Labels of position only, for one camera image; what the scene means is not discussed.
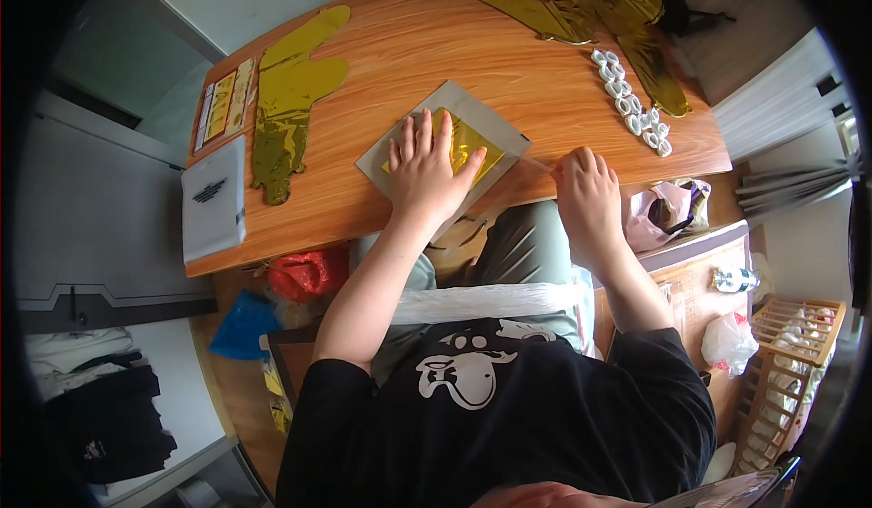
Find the black t-shirt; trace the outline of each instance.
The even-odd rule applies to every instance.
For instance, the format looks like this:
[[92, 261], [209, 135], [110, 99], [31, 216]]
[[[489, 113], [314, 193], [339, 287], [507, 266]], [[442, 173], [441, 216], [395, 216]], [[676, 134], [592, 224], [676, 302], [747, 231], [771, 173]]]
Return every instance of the black t-shirt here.
[[381, 390], [317, 361], [303, 381], [278, 506], [469, 506], [556, 481], [654, 502], [699, 485], [712, 399], [676, 330], [617, 335], [609, 362], [536, 325], [433, 326]]

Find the left hand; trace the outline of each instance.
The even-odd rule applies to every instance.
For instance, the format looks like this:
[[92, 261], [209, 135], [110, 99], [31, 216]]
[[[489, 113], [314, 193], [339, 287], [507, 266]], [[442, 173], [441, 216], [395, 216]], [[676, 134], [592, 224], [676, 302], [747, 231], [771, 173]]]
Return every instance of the left hand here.
[[425, 109], [417, 132], [414, 121], [407, 117], [403, 144], [391, 139], [392, 217], [412, 218], [435, 231], [461, 206], [487, 149], [481, 147], [470, 155], [455, 175], [451, 129], [451, 115], [444, 111], [439, 135], [433, 138], [431, 113]]

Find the gray curtain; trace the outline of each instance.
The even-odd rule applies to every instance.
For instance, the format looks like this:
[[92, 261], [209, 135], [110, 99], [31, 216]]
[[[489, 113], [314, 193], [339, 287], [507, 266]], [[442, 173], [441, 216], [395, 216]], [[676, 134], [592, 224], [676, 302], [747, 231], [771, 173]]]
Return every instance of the gray curtain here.
[[812, 165], [755, 173], [742, 178], [736, 190], [738, 204], [752, 227], [780, 214], [813, 204], [842, 192], [859, 179], [859, 155], [823, 160]]

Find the blue plastic bag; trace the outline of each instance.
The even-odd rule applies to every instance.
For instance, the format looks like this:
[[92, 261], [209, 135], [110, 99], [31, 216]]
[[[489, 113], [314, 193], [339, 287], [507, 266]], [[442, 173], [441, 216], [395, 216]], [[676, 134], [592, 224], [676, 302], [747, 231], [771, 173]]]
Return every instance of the blue plastic bag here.
[[228, 359], [263, 360], [269, 357], [269, 351], [261, 350], [258, 340], [261, 335], [281, 329], [272, 304], [243, 290], [212, 338], [209, 351]]

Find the hand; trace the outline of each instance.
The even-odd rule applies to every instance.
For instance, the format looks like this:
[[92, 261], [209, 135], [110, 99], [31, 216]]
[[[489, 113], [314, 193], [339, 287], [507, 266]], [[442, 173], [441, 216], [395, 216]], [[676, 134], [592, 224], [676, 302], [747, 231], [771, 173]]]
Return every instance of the hand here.
[[403, 144], [391, 139], [392, 218], [412, 218], [435, 232], [461, 206], [487, 149], [481, 147], [473, 153], [455, 175], [451, 168], [451, 127], [451, 115], [445, 111], [434, 139], [431, 113], [425, 109], [417, 132], [411, 117], [407, 117]]
[[605, 275], [609, 265], [629, 251], [615, 170], [583, 147], [564, 156], [551, 177], [557, 183], [557, 210], [570, 246], [587, 260], [594, 275]]

